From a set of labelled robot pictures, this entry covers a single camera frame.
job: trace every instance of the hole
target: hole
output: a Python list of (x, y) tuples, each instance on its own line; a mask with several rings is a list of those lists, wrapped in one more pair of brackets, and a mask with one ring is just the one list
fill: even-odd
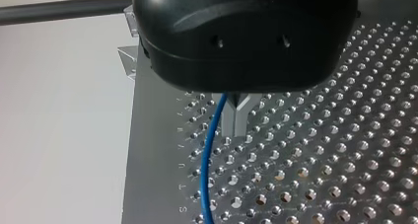
[(224, 47), (224, 41), (217, 35), (212, 36), (211, 43), (218, 48)]
[(325, 218), (322, 216), (322, 214), (317, 213), (313, 216), (313, 224), (323, 224), (325, 223)]
[(291, 45), (290, 40), (286, 35), (282, 35), (281, 37), (278, 37), (277, 38), (277, 43), (278, 44), (283, 44), (283, 46), (285, 48), (289, 48), (290, 45)]
[(309, 189), (305, 193), (305, 197), (307, 198), (307, 200), (314, 200), (316, 198), (316, 192), (313, 189)]
[(272, 209), (271, 209), (271, 213), (273, 214), (273, 215), (279, 215), (280, 213), (282, 212), (282, 209), (279, 207), (279, 206), (274, 206)]
[(255, 211), (253, 209), (250, 209), (249, 211), (246, 212), (246, 216), (247, 217), (254, 217)]
[(350, 213), (348, 213), (346, 210), (339, 210), (337, 212), (337, 217), (343, 222), (349, 222), (350, 221)]
[(292, 200), (292, 195), (290, 195), (288, 192), (283, 192), (280, 195), (280, 200), (283, 202), (290, 202)]
[(259, 195), (255, 201), (258, 205), (264, 205), (267, 202), (267, 197), (263, 194)]

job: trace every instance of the metal clip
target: metal clip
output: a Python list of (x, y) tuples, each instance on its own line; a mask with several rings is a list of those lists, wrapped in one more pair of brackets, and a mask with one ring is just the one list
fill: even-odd
[[(215, 102), (219, 102), (221, 97), (221, 94), (212, 95)], [(260, 102), (261, 97), (261, 94), (238, 95), (237, 98), (228, 97), (221, 117), (222, 136), (246, 136), (248, 114)]]

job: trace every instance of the metal surface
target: metal surface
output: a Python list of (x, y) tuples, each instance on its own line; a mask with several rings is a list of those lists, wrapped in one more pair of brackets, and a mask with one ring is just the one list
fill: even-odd
[[(217, 136), (216, 223), (418, 223), (417, 3), (360, 0), (332, 77), (264, 95), (247, 137)], [(202, 223), (197, 178), (215, 102), (138, 65), (122, 223)]]

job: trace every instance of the metal rod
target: metal rod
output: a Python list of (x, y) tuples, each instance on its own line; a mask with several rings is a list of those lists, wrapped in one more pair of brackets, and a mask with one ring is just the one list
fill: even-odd
[(0, 8), (0, 26), (123, 13), (132, 0), (67, 0)]

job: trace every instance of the screw hole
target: screw hole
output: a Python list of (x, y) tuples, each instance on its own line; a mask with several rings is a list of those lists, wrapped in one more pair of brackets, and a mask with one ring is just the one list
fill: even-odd
[(218, 48), (224, 47), (224, 41), (217, 35), (212, 36), (211, 43)]
[(278, 44), (283, 44), (283, 46), (285, 48), (289, 48), (290, 47), (290, 40), (286, 35), (282, 35), (281, 37), (277, 38), (277, 43)]

